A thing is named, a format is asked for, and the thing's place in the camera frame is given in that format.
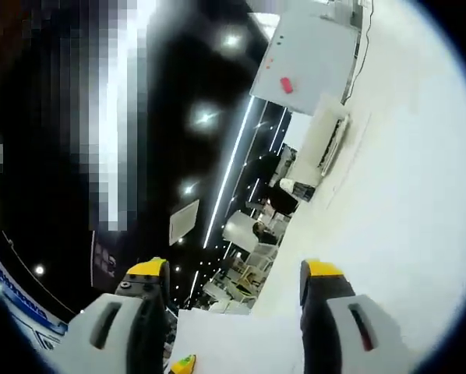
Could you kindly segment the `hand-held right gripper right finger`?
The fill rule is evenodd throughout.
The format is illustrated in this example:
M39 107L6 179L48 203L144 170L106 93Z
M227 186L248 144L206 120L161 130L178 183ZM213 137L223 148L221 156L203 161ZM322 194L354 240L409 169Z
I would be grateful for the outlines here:
M332 263L301 262L299 302L305 373L405 372L397 323Z

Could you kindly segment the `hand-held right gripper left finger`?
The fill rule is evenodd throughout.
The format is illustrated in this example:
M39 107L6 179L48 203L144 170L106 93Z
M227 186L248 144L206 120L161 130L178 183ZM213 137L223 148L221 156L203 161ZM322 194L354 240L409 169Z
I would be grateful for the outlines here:
M56 373L162 373L168 333L168 261L130 267L115 293L104 293L74 317L51 351Z

